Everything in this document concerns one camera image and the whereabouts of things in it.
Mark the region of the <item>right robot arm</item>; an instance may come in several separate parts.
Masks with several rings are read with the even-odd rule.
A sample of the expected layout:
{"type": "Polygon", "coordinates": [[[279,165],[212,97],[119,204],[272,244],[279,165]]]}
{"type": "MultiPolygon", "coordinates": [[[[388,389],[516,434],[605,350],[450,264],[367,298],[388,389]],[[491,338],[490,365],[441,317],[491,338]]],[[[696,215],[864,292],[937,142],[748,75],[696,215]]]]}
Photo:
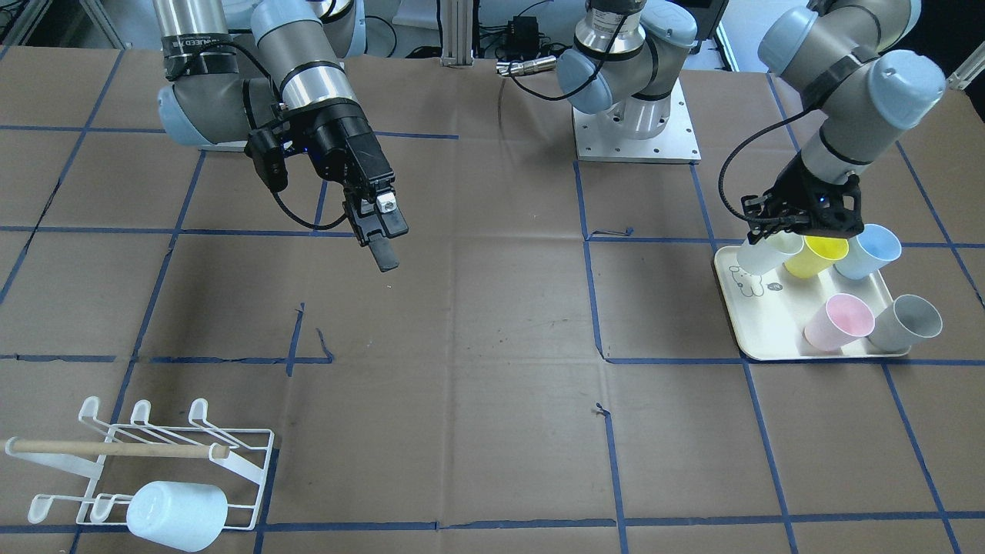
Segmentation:
{"type": "Polygon", "coordinates": [[[159,118],[177,143],[236,142],[274,197],[305,154],[342,186],[344,215],[383,272],[408,225],[385,158],[342,67],[366,43],[359,1],[155,1],[168,84],[159,118]]]}

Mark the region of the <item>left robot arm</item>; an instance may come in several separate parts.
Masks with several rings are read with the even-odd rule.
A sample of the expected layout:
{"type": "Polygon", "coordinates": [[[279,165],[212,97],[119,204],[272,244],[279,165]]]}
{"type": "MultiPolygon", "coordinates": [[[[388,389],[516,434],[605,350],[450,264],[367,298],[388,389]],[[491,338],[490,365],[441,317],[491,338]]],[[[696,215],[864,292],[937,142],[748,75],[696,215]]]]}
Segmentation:
{"type": "MultiPolygon", "coordinates": [[[[918,1],[812,1],[768,28],[759,57],[800,94],[820,129],[760,195],[733,216],[748,239],[797,235],[848,239],[863,230],[860,175],[943,97],[943,71],[899,50],[918,1]]],[[[573,46],[560,54],[562,99],[612,147],[651,146],[672,118],[674,90],[699,26],[669,1],[589,1],[573,46]]]]}

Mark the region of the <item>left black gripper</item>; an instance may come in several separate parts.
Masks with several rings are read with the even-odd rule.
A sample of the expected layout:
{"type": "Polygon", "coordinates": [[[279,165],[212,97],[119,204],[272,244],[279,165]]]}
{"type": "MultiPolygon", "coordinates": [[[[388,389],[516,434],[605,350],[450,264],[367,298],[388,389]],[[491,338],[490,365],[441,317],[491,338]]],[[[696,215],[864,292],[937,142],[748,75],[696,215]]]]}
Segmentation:
{"type": "MultiPolygon", "coordinates": [[[[775,199],[782,199],[792,209],[798,209],[805,222],[791,231],[797,235],[827,236],[850,239],[864,231],[861,215],[861,192],[858,175],[848,176],[843,185],[834,185],[817,178],[805,166],[798,154],[777,176],[773,187],[767,190],[775,199]]],[[[752,235],[757,243],[768,235],[752,235]]]]}

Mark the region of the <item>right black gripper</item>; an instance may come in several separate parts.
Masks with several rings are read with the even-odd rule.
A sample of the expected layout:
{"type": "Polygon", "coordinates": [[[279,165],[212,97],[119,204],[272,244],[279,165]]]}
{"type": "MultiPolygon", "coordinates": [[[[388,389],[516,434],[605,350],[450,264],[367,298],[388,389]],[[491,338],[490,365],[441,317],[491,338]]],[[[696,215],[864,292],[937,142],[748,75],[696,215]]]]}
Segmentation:
{"type": "Polygon", "coordinates": [[[395,173],[362,108],[314,104],[291,110],[289,139],[306,151],[317,175],[342,186],[345,212],[353,221],[362,217],[362,239],[369,239],[379,271],[398,268],[390,239],[409,227],[396,200],[395,173]]]}

